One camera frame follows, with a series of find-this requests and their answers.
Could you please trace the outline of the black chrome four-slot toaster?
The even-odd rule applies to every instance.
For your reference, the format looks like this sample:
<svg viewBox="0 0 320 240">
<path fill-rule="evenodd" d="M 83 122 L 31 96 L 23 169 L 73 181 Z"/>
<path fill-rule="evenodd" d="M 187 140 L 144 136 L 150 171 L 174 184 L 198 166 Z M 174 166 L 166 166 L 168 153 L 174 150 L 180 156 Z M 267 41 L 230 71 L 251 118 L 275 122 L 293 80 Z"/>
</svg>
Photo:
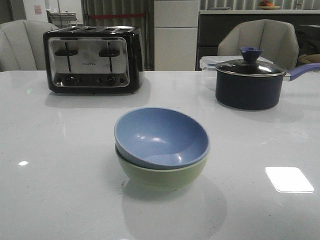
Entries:
<svg viewBox="0 0 320 240">
<path fill-rule="evenodd" d="M 66 94 L 126 94 L 144 80 L 142 31 L 70 26 L 43 34 L 48 88 Z"/>
</svg>

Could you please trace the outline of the dark blue saucepan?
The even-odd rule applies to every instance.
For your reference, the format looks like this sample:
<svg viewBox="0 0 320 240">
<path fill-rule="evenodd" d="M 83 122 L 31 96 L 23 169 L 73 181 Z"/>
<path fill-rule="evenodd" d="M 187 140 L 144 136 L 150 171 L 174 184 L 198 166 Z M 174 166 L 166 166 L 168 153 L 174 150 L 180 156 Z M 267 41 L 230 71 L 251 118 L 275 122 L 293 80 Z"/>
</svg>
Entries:
<svg viewBox="0 0 320 240">
<path fill-rule="evenodd" d="M 242 110 L 266 110 L 278 104 L 283 81 L 293 81 L 307 72 L 319 70 L 320 64 L 285 70 L 269 62 L 248 64 L 230 60 L 215 68 L 215 97 L 220 103 Z"/>
</svg>

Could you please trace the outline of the clear plastic storage container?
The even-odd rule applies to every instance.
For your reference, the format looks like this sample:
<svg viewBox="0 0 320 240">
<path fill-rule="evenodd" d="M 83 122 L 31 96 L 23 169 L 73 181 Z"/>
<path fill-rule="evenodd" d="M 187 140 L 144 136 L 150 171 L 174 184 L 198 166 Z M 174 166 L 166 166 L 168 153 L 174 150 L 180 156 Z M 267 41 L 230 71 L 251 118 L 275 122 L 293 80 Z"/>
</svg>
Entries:
<svg viewBox="0 0 320 240">
<path fill-rule="evenodd" d="M 212 91 L 216 91 L 217 71 L 216 64 L 229 60 L 243 59 L 240 55 L 228 55 L 228 56 L 203 56 L 199 60 L 199 67 L 201 69 L 202 80 L 206 87 Z"/>
</svg>

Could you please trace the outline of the pink paper on wall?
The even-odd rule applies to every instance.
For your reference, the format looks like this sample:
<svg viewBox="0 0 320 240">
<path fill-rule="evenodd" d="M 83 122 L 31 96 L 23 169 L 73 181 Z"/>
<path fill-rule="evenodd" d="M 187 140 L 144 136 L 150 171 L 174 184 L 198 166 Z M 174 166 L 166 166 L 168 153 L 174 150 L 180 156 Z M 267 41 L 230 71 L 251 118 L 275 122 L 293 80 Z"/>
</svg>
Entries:
<svg viewBox="0 0 320 240">
<path fill-rule="evenodd" d="M 41 15 L 42 14 L 42 6 L 41 5 L 34 5 L 34 14 Z"/>
</svg>

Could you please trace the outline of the glass pot lid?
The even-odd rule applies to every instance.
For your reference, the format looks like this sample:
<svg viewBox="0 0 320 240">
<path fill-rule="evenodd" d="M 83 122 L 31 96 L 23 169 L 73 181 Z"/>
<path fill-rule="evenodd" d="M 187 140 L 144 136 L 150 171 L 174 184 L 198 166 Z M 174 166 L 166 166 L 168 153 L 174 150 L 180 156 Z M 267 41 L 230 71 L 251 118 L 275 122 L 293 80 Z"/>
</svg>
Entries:
<svg viewBox="0 0 320 240">
<path fill-rule="evenodd" d="M 257 47 L 241 47 L 242 58 L 217 63 L 218 72 L 243 77 L 275 77 L 286 72 L 286 69 L 267 61 L 258 60 L 264 52 Z"/>
</svg>

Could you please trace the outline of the metal cart in background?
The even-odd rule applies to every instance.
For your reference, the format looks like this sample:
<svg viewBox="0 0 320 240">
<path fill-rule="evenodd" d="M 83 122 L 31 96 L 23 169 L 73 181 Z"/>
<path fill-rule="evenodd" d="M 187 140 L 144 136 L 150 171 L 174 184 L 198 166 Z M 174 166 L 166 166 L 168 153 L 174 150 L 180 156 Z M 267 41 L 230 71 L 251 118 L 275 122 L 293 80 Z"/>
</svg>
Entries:
<svg viewBox="0 0 320 240">
<path fill-rule="evenodd" d="M 50 12 L 49 10 L 46 12 L 48 22 L 58 28 L 65 28 L 77 22 L 75 12 Z"/>
</svg>

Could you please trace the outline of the red barrier belt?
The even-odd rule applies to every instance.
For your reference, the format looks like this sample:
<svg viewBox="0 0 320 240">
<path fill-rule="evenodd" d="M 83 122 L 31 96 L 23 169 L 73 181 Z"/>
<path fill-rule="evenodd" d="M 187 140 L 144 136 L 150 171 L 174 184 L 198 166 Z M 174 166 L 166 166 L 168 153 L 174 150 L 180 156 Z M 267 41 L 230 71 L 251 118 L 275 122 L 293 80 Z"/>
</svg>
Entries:
<svg viewBox="0 0 320 240">
<path fill-rule="evenodd" d="M 128 18 L 140 18 L 145 17 L 143 13 L 130 13 L 130 14 L 108 14 L 108 15 L 89 15 L 89 19 L 128 19 Z"/>
</svg>

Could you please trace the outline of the white refrigerator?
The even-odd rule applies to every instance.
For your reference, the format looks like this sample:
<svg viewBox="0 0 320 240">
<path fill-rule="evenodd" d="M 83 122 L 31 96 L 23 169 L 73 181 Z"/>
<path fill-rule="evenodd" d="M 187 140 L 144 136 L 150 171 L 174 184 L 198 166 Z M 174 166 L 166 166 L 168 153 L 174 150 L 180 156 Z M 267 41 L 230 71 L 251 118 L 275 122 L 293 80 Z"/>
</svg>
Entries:
<svg viewBox="0 0 320 240">
<path fill-rule="evenodd" d="M 199 0 L 155 0 L 154 70 L 194 71 Z"/>
</svg>

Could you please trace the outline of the blue bowl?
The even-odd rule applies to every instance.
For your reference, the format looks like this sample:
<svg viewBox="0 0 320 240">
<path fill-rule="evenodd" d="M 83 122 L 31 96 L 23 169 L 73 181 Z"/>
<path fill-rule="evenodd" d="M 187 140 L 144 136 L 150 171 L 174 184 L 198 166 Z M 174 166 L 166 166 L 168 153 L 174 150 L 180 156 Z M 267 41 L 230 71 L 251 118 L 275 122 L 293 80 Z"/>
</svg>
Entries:
<svg viewBox="0 0 320 240">
<path fill-rule="evenodd" d="M 154 170 L 190 166 L 210 150 L 209 136 L 196 120 L 162 107 L 143 107 L 125 113 L 115 123 L 114 138 L 125 160 Z"/>
</svg>

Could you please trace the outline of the fruit bowl on counter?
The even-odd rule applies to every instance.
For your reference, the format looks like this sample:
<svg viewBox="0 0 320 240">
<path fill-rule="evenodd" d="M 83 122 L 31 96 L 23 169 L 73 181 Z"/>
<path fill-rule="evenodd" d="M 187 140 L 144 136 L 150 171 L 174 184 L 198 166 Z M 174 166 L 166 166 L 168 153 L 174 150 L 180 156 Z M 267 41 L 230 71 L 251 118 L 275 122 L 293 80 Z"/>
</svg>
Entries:
<svg viewBox="0 0 320 240">
<path fill-rule="evenodd" d="M 262 10 L 279 10 L 281 6 L 271 3 L 269 0 L 262 0 L 258 7 Z"/>
</svg>

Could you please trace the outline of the green bowl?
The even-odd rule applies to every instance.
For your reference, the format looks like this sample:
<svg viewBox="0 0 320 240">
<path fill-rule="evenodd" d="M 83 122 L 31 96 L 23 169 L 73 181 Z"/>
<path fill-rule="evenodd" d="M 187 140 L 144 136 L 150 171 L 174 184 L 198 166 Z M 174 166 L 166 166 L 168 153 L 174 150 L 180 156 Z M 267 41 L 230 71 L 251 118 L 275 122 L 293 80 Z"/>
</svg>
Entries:
<svg viewBox="0 0 320 240">
<path fill-rule="evenodd" d="M 174 169 L 145 168 L 127 161 L 115 146 L 118 162 L 136 184 L 154 191 L 175 191 L 194 182 L 202 173 L 210 154 L 210 147 L 200 156 L 200 159 L 190 165 Z"/>
</svg>

